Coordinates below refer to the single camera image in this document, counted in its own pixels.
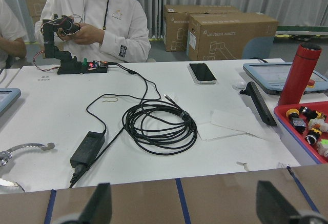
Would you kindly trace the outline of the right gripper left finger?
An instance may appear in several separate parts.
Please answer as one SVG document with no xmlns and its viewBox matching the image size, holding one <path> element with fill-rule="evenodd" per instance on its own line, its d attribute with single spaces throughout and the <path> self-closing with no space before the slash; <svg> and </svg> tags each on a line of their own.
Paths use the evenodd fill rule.
<svg viewBox="0 0 328 224">
<path fill-rule="evenodd" d="M 80 214 L 78 223 L 110 223 L 111 218 L 111 185 L 110 183 L 99 184 Z"/>
</svg>

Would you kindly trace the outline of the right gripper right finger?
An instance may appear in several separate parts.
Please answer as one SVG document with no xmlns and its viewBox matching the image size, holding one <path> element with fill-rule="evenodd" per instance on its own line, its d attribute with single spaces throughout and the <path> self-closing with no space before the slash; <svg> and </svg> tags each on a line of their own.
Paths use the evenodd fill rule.
<svg viewBox="0 0 328 224">
<path fill-rule="evenodd" d="M 257 183 L 256 213 L 261 223 L 298 223 L 300 220 L 299 212 L 270 181 Z"/>
</svg>

